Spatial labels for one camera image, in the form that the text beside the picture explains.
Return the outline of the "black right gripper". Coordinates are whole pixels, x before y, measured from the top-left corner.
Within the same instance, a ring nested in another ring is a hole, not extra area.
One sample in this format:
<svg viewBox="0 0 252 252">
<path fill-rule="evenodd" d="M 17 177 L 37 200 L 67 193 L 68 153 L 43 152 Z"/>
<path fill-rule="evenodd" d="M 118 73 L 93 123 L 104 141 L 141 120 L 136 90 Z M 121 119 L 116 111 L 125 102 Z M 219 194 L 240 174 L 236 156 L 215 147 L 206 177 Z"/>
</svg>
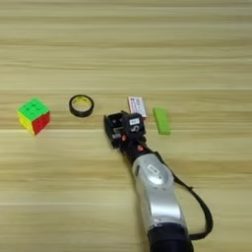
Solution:
<svg viewBox="0 0 252 252">
<path fill-rule="evenodd" d="M 120 113 L 129 115 L 129 112 L 121 110 Z M 131 164 L 134 161 L 146 154 L 151 154 L 153 151 L 147 146 L 146 132 L 130 133 L 127 135 L 121 131 L 121 114 L 114 113 L 103 117 L 105 133 L 113 148 L 118 149 Z"/>
</svg>

